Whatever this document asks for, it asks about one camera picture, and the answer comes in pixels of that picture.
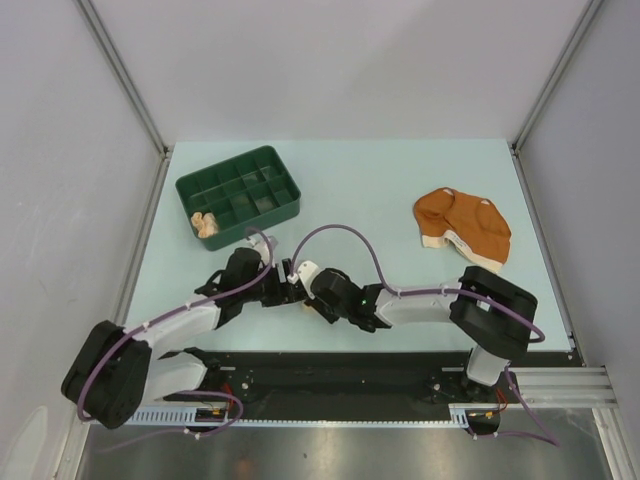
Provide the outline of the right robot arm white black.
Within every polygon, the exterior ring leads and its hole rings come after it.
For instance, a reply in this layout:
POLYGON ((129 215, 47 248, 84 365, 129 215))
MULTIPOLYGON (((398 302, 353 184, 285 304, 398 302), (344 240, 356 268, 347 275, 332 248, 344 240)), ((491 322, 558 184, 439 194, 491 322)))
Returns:
POLYGON ((413 290, 382 283, 360 287, 344 272, 311 261, 301 263, 290 280, 302 285, 307 303, 331 323, 345 319, 369 333, 418 323, 455 325, 474 342, 461 376, 462 391, 473 401, 486 400, 503 370, 545 340, 534 325, 537 299, 477 266, 452 283, 413 290))

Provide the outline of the peach boxer underwear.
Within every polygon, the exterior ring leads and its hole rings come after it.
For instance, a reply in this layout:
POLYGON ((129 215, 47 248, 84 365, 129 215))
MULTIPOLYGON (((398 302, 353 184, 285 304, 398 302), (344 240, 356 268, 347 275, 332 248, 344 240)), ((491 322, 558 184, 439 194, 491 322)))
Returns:
POLYGON ((216 217, 211 213, 202 213, 196 211, 192 214, 191 225, 196 230, 197 237, 206 239, 217 235, 220 231, 216 217))

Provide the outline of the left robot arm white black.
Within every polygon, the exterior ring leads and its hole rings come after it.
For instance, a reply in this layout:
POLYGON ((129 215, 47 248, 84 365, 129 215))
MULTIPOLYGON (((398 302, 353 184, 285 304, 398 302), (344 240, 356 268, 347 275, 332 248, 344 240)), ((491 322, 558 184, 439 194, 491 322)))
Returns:
POLYGON ((292 263, 277 262, 267 246, 240 247, 183 305, 125 328, 104 320, 84 341, 61 385, 82 421, 115 429, 149 402, 182 391, 214 397, 221 376, 178 344, 212 332, 239 316, 245 304, 265 308, 307 300, 292 263))

